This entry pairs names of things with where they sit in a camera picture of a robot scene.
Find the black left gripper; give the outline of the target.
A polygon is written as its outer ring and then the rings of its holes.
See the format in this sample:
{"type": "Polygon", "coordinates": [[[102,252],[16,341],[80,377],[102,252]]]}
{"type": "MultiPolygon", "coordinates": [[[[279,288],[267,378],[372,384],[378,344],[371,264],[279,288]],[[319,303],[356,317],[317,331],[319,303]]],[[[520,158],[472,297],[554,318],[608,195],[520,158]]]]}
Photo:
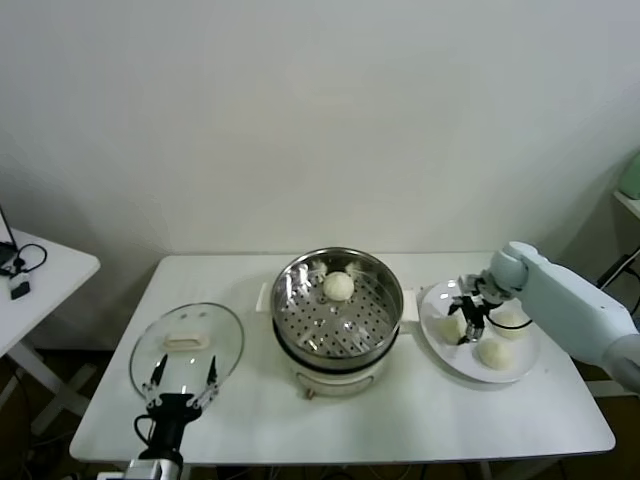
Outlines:
{"type": "Polygon", "coordinates": [[[158,393],[166,367],[167,355],[155,364],[151,377],[142,384],[147,415],[152,421],[145,457],[180,457],[186,426],[198,420],[219,393],[216,356],[212,357],[206,385],[198,397],[193,394],[158,393]]]}

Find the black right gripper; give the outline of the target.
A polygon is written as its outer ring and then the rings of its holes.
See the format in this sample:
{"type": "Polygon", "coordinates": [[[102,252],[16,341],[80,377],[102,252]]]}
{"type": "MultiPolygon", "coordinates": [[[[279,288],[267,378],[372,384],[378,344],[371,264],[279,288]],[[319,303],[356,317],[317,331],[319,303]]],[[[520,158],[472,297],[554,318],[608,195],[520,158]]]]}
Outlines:
{"type": "Polygon", "coordinates": [[[452,298],[447,313],[448,316],[453,316],[460,312],[466,320],[465,332],[457,344],[477,342],[483,335],[485,320],[489,318],[490,312],[497,308],[497,303],[486,300],[479,291],[464,287],[462,297],[452,298]]]}

